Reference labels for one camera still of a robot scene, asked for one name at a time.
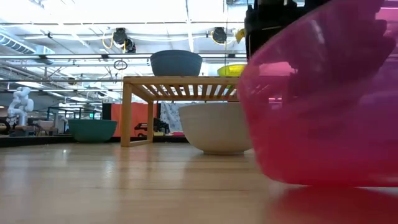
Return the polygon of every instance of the pink plastic bowl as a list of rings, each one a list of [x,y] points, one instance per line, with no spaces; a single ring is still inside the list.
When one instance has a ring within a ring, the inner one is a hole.
[[[238,95],[265,175],[398,186],[398,9],[387,3],[332,0],[249,61]]]

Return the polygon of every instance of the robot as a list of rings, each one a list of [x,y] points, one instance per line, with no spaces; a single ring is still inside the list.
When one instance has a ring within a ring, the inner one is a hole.
[[[7,111],[10,124],[16,123],[17,115],[19,115],[18,125],[25,126],[27,124],[27,112],[33,111],[34,108],[34,102],[29,98],[29,93],[29,87],[19,87],[14,92],[14,99]]]

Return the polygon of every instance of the yellow bowl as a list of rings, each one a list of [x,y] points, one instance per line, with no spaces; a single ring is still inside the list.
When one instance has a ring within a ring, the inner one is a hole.
[[[227,65],[217,70],[221,77],[240,77],[246,65]]]

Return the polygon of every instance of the orange wall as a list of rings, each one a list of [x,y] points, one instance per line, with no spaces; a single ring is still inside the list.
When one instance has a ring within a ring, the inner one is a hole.
[[[120,124],[121,124],[121,108],[122,104],[112,104],[112,115],[111,118],[113,121],[118,122],[118,126],[116,127],[116,131],[114,132],[114,137],[120,137]],[[139,123],[147,122],[147,112],[148,112],[148,104],[143,103],[131,103],[131,125],[130,125],[130,137],[136,137],[139,133],[147,134],[144,130],[134,130],[134,127]],[[156,118],[157,114],[157,105],[154,104],[154,117]]]

